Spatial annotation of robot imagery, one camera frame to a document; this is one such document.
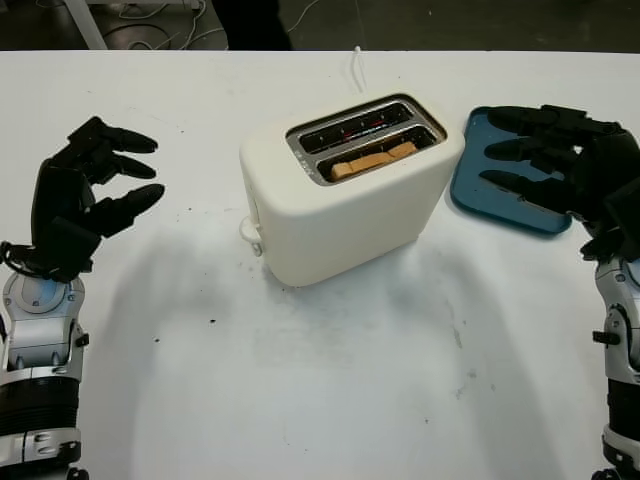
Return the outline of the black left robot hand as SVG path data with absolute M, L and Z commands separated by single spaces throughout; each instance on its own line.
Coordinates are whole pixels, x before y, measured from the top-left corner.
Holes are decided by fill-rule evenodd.
M 41 164 L 31 213 L 32 242 L 40 246 L 56 219 L 98 237 L 109 238 L 131 227 L 136 217 L 163 196 L 162 184 L 149 184 L 120 198 L 95 199 L 92 187 L 104 185 L 117 175 L 141 180 L 156 171 L 131 158 L 131 153 L 151 154 L 156 140 L 106 124 L 94 116 L 67 137 L 68 144 Z

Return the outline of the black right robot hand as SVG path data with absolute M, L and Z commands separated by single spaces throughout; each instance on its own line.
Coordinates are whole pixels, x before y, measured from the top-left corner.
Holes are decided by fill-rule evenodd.
M 585 223 L 609 216 L 604 200 L 639 177 L 639 145 L 617 122 L 598 121 L 585 111 L 555 105 L 491 107 L 489 123 L 516 137 L 488 145 L 484 153 L 502 162 L 525 162 L 549 175 L 485 170 L 480 177 L 518 200 Z

